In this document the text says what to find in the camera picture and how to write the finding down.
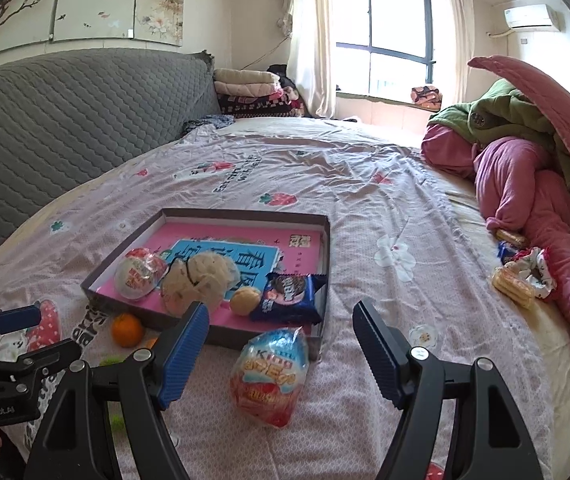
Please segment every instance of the beige folded quilt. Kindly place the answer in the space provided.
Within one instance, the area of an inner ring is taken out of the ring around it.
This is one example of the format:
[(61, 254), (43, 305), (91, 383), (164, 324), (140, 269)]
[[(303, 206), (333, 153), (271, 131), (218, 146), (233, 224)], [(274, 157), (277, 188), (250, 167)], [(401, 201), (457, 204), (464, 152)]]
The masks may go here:
[(258, 70), (232, 70), (230, 68), (217, 68), (214, 71), (214, 81), (247, 85), (251, 83), (277, 83), (280, 81), (276, 74), (259, 72)]
[(233, 95), (241, 97), (265, 97), (272, 95), (281, 89), (280, 83), (250, 83), (247, 85), (236, 85), (233, 83), (223, 83), (214, 81), (214, 88), (217, 94)]

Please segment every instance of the blue gripper pad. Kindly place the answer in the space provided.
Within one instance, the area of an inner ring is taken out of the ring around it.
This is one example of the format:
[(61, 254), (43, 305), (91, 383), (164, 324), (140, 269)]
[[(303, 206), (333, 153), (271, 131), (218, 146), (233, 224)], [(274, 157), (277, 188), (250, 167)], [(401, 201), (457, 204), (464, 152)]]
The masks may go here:
[(356, 304), (351, 322), (381, 395), (391, 400), (398, 410), (404, 410), (409, 394), (413, 392), (413, 386), (409, 384), (409, 343), (400, 331), (389, 329), (373, 304), (366, 300)]
[(182, 330), (161, 370), (161, 386), (156, 395), (161, 410), (166, 410), (173, 400), (181, 398), (185, 383), (194, 368), (196, 357), (203, 348), (209, 330), (209, 313), (203, 303), (190, 307), (183, 320), (186, 318), (185, 324), (179, 324)]
[(9, 334), (41, 322), (41, 311), (36, 305), (0, 312), (0, 334)]

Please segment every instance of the window pane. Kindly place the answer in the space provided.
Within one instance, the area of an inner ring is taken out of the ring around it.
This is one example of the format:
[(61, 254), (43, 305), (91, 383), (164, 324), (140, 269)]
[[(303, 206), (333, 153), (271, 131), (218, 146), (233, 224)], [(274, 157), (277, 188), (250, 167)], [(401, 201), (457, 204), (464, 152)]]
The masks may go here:
[(369, 0), (334, 0), (336, 43), (369, 45)]
[(369, 94), (369, 52), (337, 47), (332, 59), (336, 84), (348, 94)]
[(427, 66), (393, 56), (371, 55), (371, 95), (411, 102), (415, 86), (425, 84)]
[(425, 0), (371, 0), (372, 45), (425, 56)]

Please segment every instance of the air conditioner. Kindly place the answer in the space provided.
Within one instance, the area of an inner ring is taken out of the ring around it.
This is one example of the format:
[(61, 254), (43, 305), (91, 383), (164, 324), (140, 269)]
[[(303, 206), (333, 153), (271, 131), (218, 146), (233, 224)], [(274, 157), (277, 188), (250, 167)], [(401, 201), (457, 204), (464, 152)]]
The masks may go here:
[(548, 30), (559, 32), (558, 16), (548, 5), (528, 5), (505, 10), (507, 25), (516, 32)]

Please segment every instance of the patterned blanket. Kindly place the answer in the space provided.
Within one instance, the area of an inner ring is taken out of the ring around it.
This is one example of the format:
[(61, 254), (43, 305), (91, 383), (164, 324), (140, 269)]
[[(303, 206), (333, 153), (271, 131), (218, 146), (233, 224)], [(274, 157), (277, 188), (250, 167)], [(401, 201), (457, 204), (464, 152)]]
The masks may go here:
[[(239, 414), (228, 389), (238, 352), (206, 346), (183, 398), (165, 412), (191, 478), (374, 478), (400, 414), (380, 396), (351, 327), (353, 305), (363, 296), (374, 298), (385, 322), (406, 336), (431, 326), (434, 352), (442, 359), (491, 358), (550, 478), (552, 405), (538, 348), (514, 306), (490, 288), (417, 153), (351, 124), (271, 119), (278, 127), (265, 136), (254, 121), (268, 120), (241, 121), (218, 132), (197, 128), (84, 188), (48, 210), (47, 221), (24, 231), (21, 240), (2, 247), (0, 308), (39, 301), (46, 322), (42, 332), (0, 341), (0, 358), (66, 336), (83, 346), (91, 365), (127, 354), (111, 340), (110, 320), (88, 307), (79, 284), (159, 208), (323, 214), (332, 229), (325, 339), (292, 421), (276, 430)], [(192, 171), (204, 167), (209, 170)], [(261, 200), (266, 194), (278, 199)], [(43, 407), (56, 383), (44, 381)], [(453, 413), (453, 402), (445, 402), (433, 455), (441, 466)], [(24, 456), (38, 424), (7, 428)], [(136, 478), (124, 434), (116, 446), (123, 478)]]

